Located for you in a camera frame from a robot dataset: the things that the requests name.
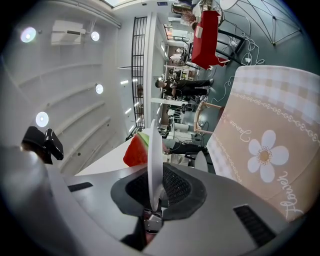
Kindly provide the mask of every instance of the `cursive text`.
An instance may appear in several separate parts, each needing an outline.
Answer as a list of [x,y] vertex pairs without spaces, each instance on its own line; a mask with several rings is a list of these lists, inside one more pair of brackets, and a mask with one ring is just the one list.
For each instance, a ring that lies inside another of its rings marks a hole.
[[240,135],[240,140],[242,140],[243,142],[249,142],[250,141],[250,137],[247,136],[248,134],[251,134],[252,131],[251,130],[244,130],[242,129],[240,126],[238,126],[234,121],[230,121],[230,124],[236,128],[236,130],[241,134]]
[[288,185],[288,180],[286,177],[288,176],[288,172],[284,171],[284,175],[280,176],[277,181],[280,182],[282,185],[282,189],[286,191],[286,198],[288,201],[282,201],[280,203],[281,206],[286,207],[285,208],[285,218],[288,219],[289,212],[294,212],[294,213],[301,213],[304,214],[302,210],[299,210],[296,208],[296,204],[298,202],[296,195],[294,194],[294,191],[292,190],[291,186]]

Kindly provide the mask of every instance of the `gray plastic surface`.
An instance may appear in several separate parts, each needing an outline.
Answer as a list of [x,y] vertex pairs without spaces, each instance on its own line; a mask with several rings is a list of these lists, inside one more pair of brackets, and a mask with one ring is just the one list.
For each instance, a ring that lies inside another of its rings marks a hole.
[[[188,219],[165,221],[143,250],[147,255],[267,255],[299,228],[285,221],[272,206],[233,180],[175,165],[201,180],[204,204]],[[0,148],[0,188],[11,213],[28,235],[56,255],[141,255],[119,240],[133,233],[136,217],[122,214],[110,196],[114,182],[145,165],[63,179],[59,170],[31,152]],[[67,185],[90,182],[92,187],[71,193]],[[257,246],[233,211],[249,205],[279,234]]]
[[[207,197],[190,218],[165,221],[162,229],[144,249],[148,255],[241,255],[258,247],[233,211],[248,204],[278,234],[289,224],[272,206],[237,182],[194,168],[173,164],[200,179]],[[67,185],[90,182],[93,187],[72,193],[82,208],[106,232],[121,239],[133,230],[131,216],[122,214],[111,200],[112,184],[144,167],[122,169],[93,175],[67,177]]]

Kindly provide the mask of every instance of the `man in black clothes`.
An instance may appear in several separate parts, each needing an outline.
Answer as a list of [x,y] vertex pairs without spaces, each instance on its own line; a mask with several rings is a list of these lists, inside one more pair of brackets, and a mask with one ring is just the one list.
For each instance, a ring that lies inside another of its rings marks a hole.
[[168,79],[167,81],[155,82],[155,87],[163,88],[164,94],[168,96],[173,96],[174,98],[180,96],[200,96],[207,95],[208,90],[200,89],[199,87],[211,87],[214,83],[213,79],[210,80],[199,80],[199,81],[189,81],[189,80],[180,80]]

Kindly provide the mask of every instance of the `wooden chair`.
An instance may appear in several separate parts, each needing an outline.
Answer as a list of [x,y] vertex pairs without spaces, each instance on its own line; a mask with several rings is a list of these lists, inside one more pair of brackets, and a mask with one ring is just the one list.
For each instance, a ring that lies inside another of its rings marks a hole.
[[218,106],[218,105],[214,105],[214,104],[210,104],[210,103],[207,103],[207,102],[204,102],[204,101],[201,101],[196,112],[195,112],[195,115],[194,115],[194,122],[193,122],[193,131],[194,132],[199,132],[199,133],[205,133],[205,134],[213,134],[212,131],[208,131],[208,130],[202,130],[200,125],[198,125],[198,121],[199,121],[199,116],[200,116],[200,113],[202,112],[202,110],[204,110],[204,108],[208,106],[208,107],[214,107],[214,108],[218,108],[218,109],[221,109],[222,107],[221,106]]

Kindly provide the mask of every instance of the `beige fabric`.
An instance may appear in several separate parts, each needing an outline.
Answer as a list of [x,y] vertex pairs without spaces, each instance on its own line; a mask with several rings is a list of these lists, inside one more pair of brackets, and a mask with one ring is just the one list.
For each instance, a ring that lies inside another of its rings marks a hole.
[[281,66],[239,67],[208,142],[217,175],[268,201],[288,221],[320,188],[320,77]]

